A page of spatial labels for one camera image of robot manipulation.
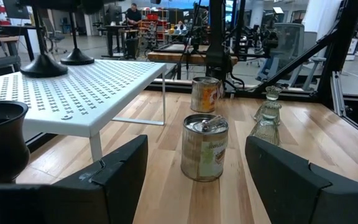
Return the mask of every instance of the person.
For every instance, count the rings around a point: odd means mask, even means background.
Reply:
[[[131,8],[127,10],[127,22],[133,28],[138,28],[140,22],[142,22],[142,14],[137,10],[135,3],[132,3]]]

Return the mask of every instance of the perforated tabletop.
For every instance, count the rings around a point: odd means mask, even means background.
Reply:
[[[0,100],[29,106],[29,131],[90,137],[165,71],[164,63],[95,60],[55,78],[16,72],[0,76]]]

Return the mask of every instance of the black vase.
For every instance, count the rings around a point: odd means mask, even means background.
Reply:
[[[0,101],[0,183],[15,182],[30,159],[22,126],[28,111],[24,103]]]

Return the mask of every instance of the open tin can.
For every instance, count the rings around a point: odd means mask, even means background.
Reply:
[[[220,81],[212,77],[194,78],[190,109],[201,113],[213,112],[219,96],[219,84]]]
[[[222,116],[194,114],[184,120],[181,169],[187,177],[208,182],[222,175],[228,130]]]

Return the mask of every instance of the wooden table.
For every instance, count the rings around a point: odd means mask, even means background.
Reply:
[[[161,93],[143,91],[119,115],[161,119]],[[191,96],[167,93],[167,125],[145,126],[110,122],[101,130],[103,154],[140,134],[149,138],[149,160],[134,224],[269,224],[250,176],[246,137],[262,100],[224,99],[214,114],[229,123],[229,142],[223,175],[214,182],[195,182],[180,169],[182,124]],[[358,130],[325,106],[280,102],[282,147],[310,162],[358,181]],[[17,183],[51,184],[92,163],[86,138],[58,136],[31,155]]]
[[[207,45],[200,45],[198,51],[200,53],[205,53],[208,50]],[[167,47],[166,50],[183,50],[185,47],[183,44],[172,44]],[[206,55],[191,54],[190,56],[184,55],[182,53],[170,53],[170,52],[150,52],[147,54],[147,58],[151,62],[163,62],[163,63],[177,63],[177,79],[181,79],[181,64],[183,62],[189,61],[189,64],[192,65],[205,65],[206,64]],[[237,64],[238,58],[231,56],[231,62],[234,65]]]

